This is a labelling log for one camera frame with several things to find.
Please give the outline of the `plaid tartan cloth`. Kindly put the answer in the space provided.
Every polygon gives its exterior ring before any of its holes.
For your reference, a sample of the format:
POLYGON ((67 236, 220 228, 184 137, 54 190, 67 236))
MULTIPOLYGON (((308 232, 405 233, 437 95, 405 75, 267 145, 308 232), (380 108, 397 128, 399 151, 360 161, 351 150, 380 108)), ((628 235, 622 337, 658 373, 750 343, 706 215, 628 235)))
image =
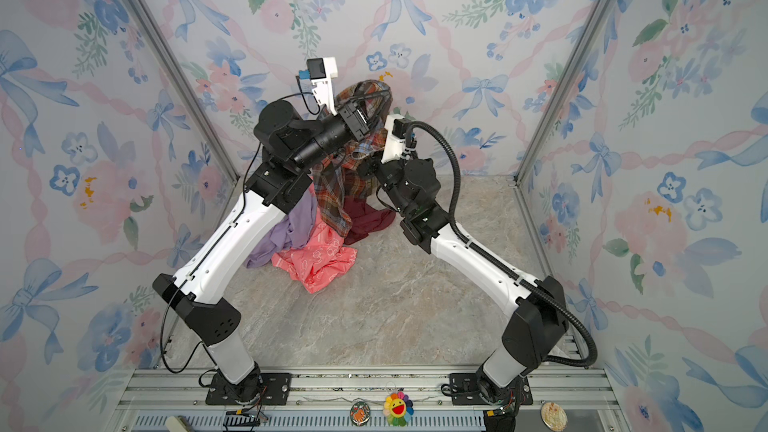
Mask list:
POLYGON ((345 204, 368 198, 378 186, 375 178, 362 178, 357 168, 366 157, 384 148, 385 122, 392 106, 391 90, 386 82, 364 80, 336 94, 334 106, 337 111, 345 106, 356 106, 372 120, 372 132, 366 138, 347 142, 312 169, 320 216, 325 224, 346 238, 352 230, 353 218, 344 209, 345 204))

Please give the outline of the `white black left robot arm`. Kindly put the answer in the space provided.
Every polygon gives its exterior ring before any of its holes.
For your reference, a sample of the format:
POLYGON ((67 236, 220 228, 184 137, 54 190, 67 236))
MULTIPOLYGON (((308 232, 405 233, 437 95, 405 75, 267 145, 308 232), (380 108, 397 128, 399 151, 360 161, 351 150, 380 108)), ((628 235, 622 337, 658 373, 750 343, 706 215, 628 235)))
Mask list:
POLYGON ((266 390, 240 334, 241 314, 224 297, 230 280, 300 202, 312 168, 374 134, 390 108, 379 94, 358 96, 310 120, 288 100, 268 104, 254 127, 262 162, 244 181, 232 212, 183 267, 154 280, 154 290, 205 346, 216 370, 212 386, 226 401, 252 405, 266 390))

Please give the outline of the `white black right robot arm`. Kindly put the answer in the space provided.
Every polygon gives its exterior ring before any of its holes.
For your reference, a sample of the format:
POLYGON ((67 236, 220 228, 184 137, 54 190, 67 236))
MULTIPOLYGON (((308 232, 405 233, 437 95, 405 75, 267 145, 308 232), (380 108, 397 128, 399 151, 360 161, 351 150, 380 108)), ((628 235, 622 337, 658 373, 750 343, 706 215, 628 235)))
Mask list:
POLYGON ((409 242, 468 277, 508 319, 500 344, 479 366, 472 392, 491 405, 509 400, 522 377, 546 361, 568 331, 562 311, 537 296, 564 301, 552 278, 539 280, 481 247, 463 228, 453 228, 436 200, 440 182, 430 159, 370 159, 367 171, 380 182, 409 242))

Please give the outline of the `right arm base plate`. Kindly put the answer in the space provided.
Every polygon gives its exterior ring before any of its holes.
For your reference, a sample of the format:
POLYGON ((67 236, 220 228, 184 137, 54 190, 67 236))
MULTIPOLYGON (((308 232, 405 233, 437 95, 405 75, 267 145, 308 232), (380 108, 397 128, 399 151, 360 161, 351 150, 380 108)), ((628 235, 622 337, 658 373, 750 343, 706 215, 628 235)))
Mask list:
POLYGON ((454 406, 482 405, 489 407, 510 407, 520 403, 533 403, 527 377, 517 377, 504 388, 495 386, 490 380, 480 380, 479 374, 451 373, 448 382, 440 386, 441 393, 449 397, 454 406))

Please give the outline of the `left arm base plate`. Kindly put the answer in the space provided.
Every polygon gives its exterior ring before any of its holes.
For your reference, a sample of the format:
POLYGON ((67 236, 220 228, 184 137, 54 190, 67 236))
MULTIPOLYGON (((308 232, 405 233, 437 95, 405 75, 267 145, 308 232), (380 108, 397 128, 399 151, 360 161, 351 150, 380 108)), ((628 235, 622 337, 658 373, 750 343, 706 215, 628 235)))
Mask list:
POLYGON ((232 384, 219 371, 211 384, 205 386, 205 404, 224 405, 276 405, 287 404, 292 376, 290 373, 263 373, 252 371, 241 382, 232 384))

